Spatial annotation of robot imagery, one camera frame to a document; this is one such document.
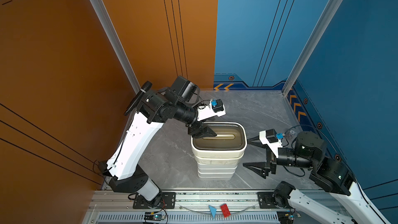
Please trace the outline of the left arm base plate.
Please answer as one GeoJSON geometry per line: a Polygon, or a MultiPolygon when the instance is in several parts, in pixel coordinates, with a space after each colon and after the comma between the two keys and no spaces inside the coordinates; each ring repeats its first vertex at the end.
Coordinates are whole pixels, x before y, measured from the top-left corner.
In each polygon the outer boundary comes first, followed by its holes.
{"type": "Polygon", "coordinates": [[[174,209],[176,203],[175,192],[160,192],[151,201],[136,193],[133,201],[134,209],[174,209]]]}

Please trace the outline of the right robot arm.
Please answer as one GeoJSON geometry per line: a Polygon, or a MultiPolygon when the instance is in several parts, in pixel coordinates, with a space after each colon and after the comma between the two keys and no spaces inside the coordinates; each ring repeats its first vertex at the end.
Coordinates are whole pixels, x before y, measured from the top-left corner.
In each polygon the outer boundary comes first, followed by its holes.
{"type": "Polygon", "coordinates": [[[265,162],[244,163],[262,178],[275,174],[277,166],[309,169],[309,179],[335,198],[348,212],[340,214],[329,207],[311,199],[292,184],[282,181],[271,197],[264,199],[258,194],[261,207],[272,203],[277,208],[305,213],[322,224],[387,224],[388,219],[373,204],[362,190],[355,175],[339,156],[330,158],[326,155],[326,142],[316,133],[302,131],[294,139],[294,148],[282,145],[282,133],[274,129],[262,131],[259,136],[247,140],[247,143],[266,151],[265,162]]]}

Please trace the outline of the grey lid tissue box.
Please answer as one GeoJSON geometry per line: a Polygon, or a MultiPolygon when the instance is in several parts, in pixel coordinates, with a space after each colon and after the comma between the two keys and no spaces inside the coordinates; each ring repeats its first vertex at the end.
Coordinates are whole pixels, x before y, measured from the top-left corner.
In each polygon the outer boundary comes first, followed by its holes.
{"type": "Polygon", "coordinates": [[[236,164],[201,164],[198,163],[198,169],[200,170],[232,170],[237,169],[236,164]]]}
{"type": "Polygon", "coordinates": [[[221,175],[221,174],[198,174],[198,177],[232,177],[234,174],[227,174],[227,175],[221,175]]]}
{"type": "Polygon", "coordinates": [[[235,169],[232,170],[200,170],[198,169],[198,174],[221,174],[221,175],[227,175],[227,174],[235,174],[235,169]]]}

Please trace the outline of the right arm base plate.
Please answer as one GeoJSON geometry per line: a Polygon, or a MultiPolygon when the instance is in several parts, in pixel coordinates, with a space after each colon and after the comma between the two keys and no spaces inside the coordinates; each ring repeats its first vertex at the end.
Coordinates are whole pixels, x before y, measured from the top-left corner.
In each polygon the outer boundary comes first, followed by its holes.
{"type": "Polygon", "coordinates": [[[258,197],[258,203],[260,206],[260,209],[275,209],[275,208],[279,208],[275,202],[274,199],[274,194],[273,192],[265,192],[265,191],[261,191],[257,193],[257,197],[258,197]]]}

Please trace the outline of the cream tissue box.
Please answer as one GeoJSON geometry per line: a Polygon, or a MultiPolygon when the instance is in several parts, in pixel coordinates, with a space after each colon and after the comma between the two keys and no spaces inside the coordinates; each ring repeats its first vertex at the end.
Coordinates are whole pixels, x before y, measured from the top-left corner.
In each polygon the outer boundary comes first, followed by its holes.
{"type": "Polygon", "coordinates": [[[193,154],[206,159],[235,159],[243,156],[247,148],[244,127],[236,122],[208,122],[215,137],[191,139],[193,154]]]}

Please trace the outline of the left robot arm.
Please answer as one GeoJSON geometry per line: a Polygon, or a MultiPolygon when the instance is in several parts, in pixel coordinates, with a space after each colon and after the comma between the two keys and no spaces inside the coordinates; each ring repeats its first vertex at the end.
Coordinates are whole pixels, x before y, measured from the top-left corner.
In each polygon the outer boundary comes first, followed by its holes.
{"type": "Polygon", "coordinates": [[[213,138],[216,133],[205,121],[226,111],[221,99],[205,104],[200,88],[182,76],[170,87],[158,91],[151,87],[151,82],[145,82],[130,102],[124,115],[134,114],[131,125],[115,153],[100,161],[98,169],[114,192],[139,194],[151,207],[157,207],[162,191],[138,164],[155,134],[169,119],[175,119],[187,127],[192,138],[213,138]]]}

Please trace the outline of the cream tissue box angled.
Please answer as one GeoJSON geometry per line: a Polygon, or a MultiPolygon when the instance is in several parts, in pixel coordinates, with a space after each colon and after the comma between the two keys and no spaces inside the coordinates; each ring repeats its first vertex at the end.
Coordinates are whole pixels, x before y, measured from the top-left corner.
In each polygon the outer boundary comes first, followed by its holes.
{"type": "Polygon", "coordinates": [[[243,155],[237,158],[202,158],[198,156],[194,156],[195,160],[199,164],[215,164],[215,165],[226,165],[226,164],[233,164],[237,165],[243,155]]]}

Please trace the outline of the bamboo lid tissue box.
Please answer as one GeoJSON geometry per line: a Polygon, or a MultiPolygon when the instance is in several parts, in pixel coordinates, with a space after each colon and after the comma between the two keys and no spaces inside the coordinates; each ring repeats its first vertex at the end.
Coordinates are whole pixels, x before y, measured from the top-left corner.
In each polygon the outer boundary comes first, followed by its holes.
{"type": "Polygon", "coordinates": [[[202,181],[228,181],[232,177],[199,177],[202,181]]]}

